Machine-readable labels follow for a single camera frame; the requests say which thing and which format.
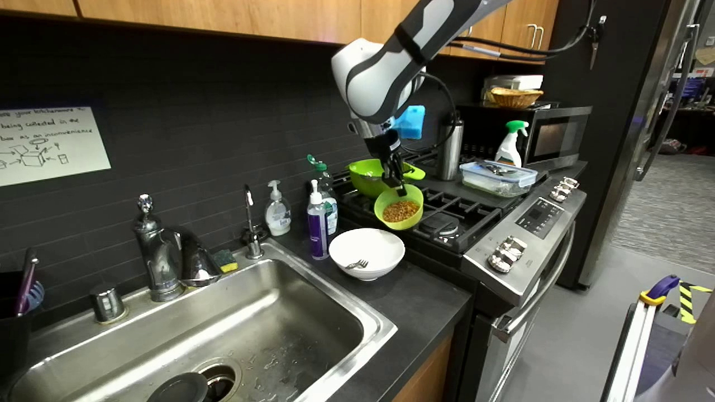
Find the white bowl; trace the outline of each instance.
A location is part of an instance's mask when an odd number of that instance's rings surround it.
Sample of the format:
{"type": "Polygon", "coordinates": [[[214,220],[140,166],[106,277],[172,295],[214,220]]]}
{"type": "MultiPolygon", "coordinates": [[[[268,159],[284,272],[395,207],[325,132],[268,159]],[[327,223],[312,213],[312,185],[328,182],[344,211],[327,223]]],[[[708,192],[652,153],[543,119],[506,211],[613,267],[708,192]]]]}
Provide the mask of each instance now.
{"type": "Polygon", "coordinates": [[[341,272],[357,277],[359,281],[375,281],[403,261],[404,244],[387,230],[357,228],[335,238],[328,253],[341,272]],[[346,268],[359,259],[367,261],[365,268],[346,268]]]}

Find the kitchen sink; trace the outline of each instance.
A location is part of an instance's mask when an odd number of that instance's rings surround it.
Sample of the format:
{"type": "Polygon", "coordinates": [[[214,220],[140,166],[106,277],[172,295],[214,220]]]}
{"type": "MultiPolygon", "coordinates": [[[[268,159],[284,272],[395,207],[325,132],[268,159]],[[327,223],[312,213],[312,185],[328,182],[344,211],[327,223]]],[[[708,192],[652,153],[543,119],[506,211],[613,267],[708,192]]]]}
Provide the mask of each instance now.
{"type": "Polygon", "coordinates": [[[327,400],[397,331],[274,242],[236,261],[172,302],[137,290],[116,322],[82,314],[35,333],[11,400],[137,402],[186,374],[209,400],[327,400]]]}

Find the backsplash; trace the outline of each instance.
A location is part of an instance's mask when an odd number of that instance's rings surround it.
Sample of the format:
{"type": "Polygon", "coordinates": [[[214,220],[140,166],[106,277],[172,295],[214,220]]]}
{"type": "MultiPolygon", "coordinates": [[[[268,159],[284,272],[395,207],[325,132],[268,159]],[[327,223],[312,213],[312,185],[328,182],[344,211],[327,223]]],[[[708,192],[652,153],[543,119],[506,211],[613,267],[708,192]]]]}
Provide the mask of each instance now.
{"type": "MultiPolygon", "coordinates": [[[[0,187],[0,271],[19,268],[33,245],[49,290],[45,314],[101,284],[146,284],[133,232],[140,192],[157,199],[165,226],[216,248],[244,228],[244,184],[260,216],[271,178],[302,215],[309,153],[333,172],[367,157],[333,87],[335,47],[0,18],[0,50],[0,109],[92,105],[111,164],[0,187]]],[[[458,100],[476,99],[482,76],[506,69],[436,65],[458,100]]],[[[425,86],[415,104],[430,107],[430,146],[448,100],[425,86]]]]}

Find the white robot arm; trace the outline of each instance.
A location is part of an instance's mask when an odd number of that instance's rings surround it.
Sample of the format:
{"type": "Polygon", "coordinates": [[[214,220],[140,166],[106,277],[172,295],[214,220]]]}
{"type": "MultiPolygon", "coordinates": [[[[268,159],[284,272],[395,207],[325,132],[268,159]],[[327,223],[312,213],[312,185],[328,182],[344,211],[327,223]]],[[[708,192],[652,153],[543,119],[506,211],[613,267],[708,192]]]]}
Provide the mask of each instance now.
{"type": "Polygon", "coordinates": [[[403,192],[400,137],[392,130],[408,97],[421,87],[421,72],[453,35],[482,20],[510,0],[421,0],[395,28],[395,34],[375,44],[356,41],[339,50],[333,76],[341,100],[359,120],[368,150],[385,166],[385,182],[403,192]]]}

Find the black countertop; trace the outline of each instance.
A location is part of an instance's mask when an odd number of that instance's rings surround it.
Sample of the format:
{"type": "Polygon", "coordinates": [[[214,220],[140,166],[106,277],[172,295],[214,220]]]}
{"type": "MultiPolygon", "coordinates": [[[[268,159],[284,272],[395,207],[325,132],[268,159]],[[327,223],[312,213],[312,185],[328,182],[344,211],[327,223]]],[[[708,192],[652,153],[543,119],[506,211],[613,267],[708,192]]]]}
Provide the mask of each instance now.
{"type": "Polygon", "coordinates": [[[406,259],[378,281],[357,281],[344,276],[330,259],[312,261],[309,257],[309,238],[299,238],[299,232],[302,228],[293,228],[291,234],[279,238],[278,244],[310,261],[317,276],[372,303],[397,326],[397,333],[378,355],[330,400],[392,400],[460,320],[470,293],[430,276],[406,259]]]}

